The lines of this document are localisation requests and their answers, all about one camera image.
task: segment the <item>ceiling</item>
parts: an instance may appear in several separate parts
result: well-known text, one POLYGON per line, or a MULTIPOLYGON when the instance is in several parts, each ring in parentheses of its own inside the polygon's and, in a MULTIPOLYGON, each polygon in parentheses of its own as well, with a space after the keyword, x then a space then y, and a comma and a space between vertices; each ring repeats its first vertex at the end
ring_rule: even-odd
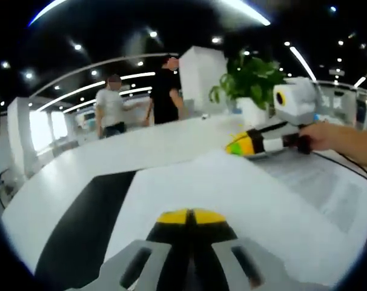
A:
MULTIPOLYGON (((0 1, 0 102, 29 97, 73 70, 120 56, 183 53, 192 45, 213 47, 233 56, 241 49, 274 59, 293 76, 308 76, 288 47, 306 59, 319 80, 333 81, 330 69, 341 69, 339 82, 355 84, 367 74, 367 2, 313 0, 244 1, 271 21, 264 26, 227 0, 66 0, 28 26, 50 1, 0 1), (150 32, 157 32, 157 38, 150 32), (221 44, 212 38, 220 36, 221 44), (74 46, 80 44, 81 50, 74 46), (2 68, 7 61, 9 69, 2 68)), ((69 76, 39 96, 55 99, 112 73, 153 72, 160 58, 134 58, 69 76)), ((152 76, 128 80, 148 87, 152 76)), ((367 80, 362 84, 367 89, 367 80)), ((100 87, 75 94, 70 104, 94 99, 100 87)))

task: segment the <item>green leaves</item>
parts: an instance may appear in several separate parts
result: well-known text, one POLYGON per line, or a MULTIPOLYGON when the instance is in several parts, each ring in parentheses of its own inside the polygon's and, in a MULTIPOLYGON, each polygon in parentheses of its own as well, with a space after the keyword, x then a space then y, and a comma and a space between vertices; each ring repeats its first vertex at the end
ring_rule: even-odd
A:
POLYGON ((285 75, 275 62, 244 56, 242 52, 238 58, 228 61, 227 69, 228 73, 220 78, 220 85, 209 92, 211 102, 219 103, 220 93, 224 91, 230 100, 250 97, 258 107, 265 109, 267 103, 273 103, 274 86, 285 83, 285 75))

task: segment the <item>man in white shirt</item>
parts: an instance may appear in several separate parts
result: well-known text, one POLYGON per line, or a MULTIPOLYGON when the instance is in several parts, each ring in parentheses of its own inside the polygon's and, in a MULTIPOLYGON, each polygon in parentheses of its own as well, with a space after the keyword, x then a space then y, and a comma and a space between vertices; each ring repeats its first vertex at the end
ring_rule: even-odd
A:
POLYGON ((96 95, 96 127, 98 137, 110 137, 126 132, 124 123, 124 111, 129 111, 142 105, 124 105, 119 92, 122 88, 122 80, 118 75, 107 79, 106 88, 98 91, 96 95))

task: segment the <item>paper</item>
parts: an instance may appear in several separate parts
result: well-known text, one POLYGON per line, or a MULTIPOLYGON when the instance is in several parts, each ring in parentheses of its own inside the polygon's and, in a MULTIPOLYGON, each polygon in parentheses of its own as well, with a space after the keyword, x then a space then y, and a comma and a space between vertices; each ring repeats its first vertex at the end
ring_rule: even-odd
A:
POLYGON ((191 162, 138 172, 105 261, 134 239, 145 239, 162 212, 203 208, 226 216, 239 237, 251 238, 280 258, 290 277, 334 286, 367 237, 367 185, 361 177, 353 180, 355 174, 342 173, 338 165, 326 165, 326 160, 278 158, 281 165, 275 159, 253 163, 219 150, 191 162), (326 167, 331 178, 321 172, 326 167), (343 175, 358 188, 347 188, 343 175), (331 183, 336 177, 338 182, 331 183))

